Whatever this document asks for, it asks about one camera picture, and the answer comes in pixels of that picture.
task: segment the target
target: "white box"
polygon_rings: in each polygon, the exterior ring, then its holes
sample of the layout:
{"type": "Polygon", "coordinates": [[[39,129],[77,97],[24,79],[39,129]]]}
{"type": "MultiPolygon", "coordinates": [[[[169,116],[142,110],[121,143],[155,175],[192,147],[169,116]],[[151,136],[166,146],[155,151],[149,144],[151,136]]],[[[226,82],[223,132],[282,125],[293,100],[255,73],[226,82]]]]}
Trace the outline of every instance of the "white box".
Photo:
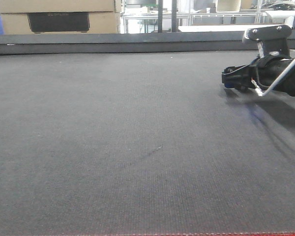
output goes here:
{"type": "Polygon", "coordinates": [[[241,0],[216,0],[216,12],[239,12],[241,0]]]}

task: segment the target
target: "metal pole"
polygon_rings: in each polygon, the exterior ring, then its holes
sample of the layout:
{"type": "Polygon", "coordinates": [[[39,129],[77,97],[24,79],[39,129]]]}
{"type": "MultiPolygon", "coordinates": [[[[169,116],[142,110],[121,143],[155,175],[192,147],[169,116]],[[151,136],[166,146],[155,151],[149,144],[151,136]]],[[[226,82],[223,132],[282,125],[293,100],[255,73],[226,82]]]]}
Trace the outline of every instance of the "metal pole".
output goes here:
{"type": "Polygon", "coordinates": [[[158,0],[158,27],[159,33],[163,32],[163,0],[158,0]]]}
{"type": "Polygon", "coordinates": [[[177,32],[177,0],[172,0],[172,32],[177,32]]]}
{"type": "Polygon", "coordinates": [[[263,0],[258,0],[257,14],[256,14],[256,19],[255,19],[255,24],[259,24],[260,23],[260,14],[261,14],[262,2],[263,2],[263,0]]]}

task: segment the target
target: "metal rod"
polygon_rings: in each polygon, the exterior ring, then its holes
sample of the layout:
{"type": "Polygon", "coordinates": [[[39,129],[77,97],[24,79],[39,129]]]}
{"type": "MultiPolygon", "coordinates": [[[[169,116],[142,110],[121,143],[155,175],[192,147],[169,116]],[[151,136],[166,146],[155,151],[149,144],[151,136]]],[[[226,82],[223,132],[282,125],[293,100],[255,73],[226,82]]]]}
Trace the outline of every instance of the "metal rod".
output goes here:
{"type": "Polygon", "coordinates": [[[163,0],[158,0],[158,27],[159,33],[163,32],[163,0]]]}
{"type": "Polygon", "coordinates": [[[266,96],[269,92],[271,92],[283,79],[285,76],[295,68],[295,58],[294,60],[282,71],[282,73],[276,78],[276,80],[271,84],[271,86],[265,91],[262,92],[260,88],[256,88],[255,91],[258,96],[263,97],[266,96]]]}
{"type": "Polygon", "coordinates": [[[261,14],[262,1],[263,0],[258,0],[257,14],[256,14],[256,18],[255,18],[255,24],[259,24],[260,23],[260,14],[261,14]]]}
{"type": "Polygon", "coordinates": [[[177,0],[172,0],[172,32],[177,32],[177,0]]]}

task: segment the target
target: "cardboard box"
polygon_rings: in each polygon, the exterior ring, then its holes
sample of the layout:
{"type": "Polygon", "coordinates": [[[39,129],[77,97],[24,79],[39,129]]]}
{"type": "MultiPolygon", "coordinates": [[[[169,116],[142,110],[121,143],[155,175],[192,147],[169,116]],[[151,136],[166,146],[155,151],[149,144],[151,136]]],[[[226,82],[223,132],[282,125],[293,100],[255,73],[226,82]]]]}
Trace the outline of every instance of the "cardboard box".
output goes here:
{"type": "Polygon", "coordinates": [[[0,0],[0,13],[121,12],[121,0],[0,0]]]}
{"type": "Polygon", "coordinates": [[[216,0],[216,12],[239,12],[241,0],[216,0]]]}
{"type": "Polygon", "coordinates": [[[250,9],[252,5],[252,0],[241,0],[242,9],[250,9]]]}
{"type": "Polygon", "coordinates": [[[33,32],[30,25],[31,13],[1,14],[5,34],[76,34],[76,33],[120,33],[120,14],[114,12],[86,12],[88,30],[33,32]]]}

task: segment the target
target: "gray fabric surface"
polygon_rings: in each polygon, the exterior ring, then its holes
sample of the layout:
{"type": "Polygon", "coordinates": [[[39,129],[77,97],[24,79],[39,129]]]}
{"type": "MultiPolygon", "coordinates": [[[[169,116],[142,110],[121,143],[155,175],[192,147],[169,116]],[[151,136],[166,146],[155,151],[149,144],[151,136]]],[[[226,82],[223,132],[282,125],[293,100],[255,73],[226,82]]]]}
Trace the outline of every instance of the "gray fabric surface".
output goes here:
{"type": "Polygon", "coordinates": [[[295,231],[295,98],[256,52],[0,56],[0,235],[295,231]]]}

